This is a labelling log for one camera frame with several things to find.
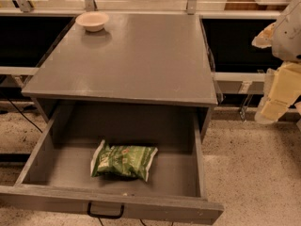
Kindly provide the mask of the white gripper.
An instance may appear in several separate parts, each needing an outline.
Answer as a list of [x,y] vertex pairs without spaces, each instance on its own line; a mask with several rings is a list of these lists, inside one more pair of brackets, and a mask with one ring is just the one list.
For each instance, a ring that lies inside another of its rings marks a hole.
[[301,95],[301,19],[289,14],[266,26],[251,42],[257,48],[272,46],[272,54],[283,61],[276,70],[266,73],[255,121],[277,122]]

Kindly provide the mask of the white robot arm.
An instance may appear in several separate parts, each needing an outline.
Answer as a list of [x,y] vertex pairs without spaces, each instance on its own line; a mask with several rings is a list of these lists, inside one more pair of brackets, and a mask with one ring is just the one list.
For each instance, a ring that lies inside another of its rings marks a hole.
[[272,48],[272,55],[283,63],[266,72],[255,121],[261,124],[277,122],[301,95],[301,0],[292,2],[277,20],[257,35],[252,45]]

